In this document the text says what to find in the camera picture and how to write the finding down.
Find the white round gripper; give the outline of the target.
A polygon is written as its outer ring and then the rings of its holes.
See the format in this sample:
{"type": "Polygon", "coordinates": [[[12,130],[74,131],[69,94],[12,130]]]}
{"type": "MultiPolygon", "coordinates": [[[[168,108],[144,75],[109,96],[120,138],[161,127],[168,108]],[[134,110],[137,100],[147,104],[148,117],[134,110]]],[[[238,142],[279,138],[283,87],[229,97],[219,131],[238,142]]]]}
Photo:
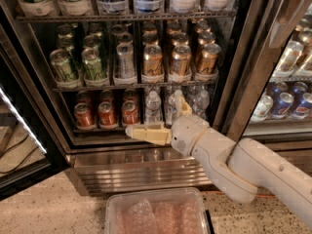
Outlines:
{"type": "Polygon", "coordinates": [[[210,125],[202,118],[191,115],[192,108],[185,100],[182,91],[175,91],[176,116],[171,129],[163,124],[156,125],[130,125],[125,133],[128,137],[143,140],[157,145],[171,144],[172,148],[184,156],[189,156],[191,150],[201,133],[210,125]]]}

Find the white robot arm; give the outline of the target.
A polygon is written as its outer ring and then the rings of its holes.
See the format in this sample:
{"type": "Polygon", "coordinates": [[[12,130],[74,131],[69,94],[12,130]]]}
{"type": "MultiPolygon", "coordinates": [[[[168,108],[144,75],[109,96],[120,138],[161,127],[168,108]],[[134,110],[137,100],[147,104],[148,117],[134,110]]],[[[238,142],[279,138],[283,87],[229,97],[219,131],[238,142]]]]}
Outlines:
{"type": "Polygon", "coordinates": [[[158,145],[170,145],[195,158],[208,179],[232,201],[252,202],[260,187],[272,192],[291,212],[312,228],[312,177],[260,142],[236,142],[192,113],[183,97],[175,103],[177,118],[170,128],[162,123],[126,128],[126,135],[158,145]]]}

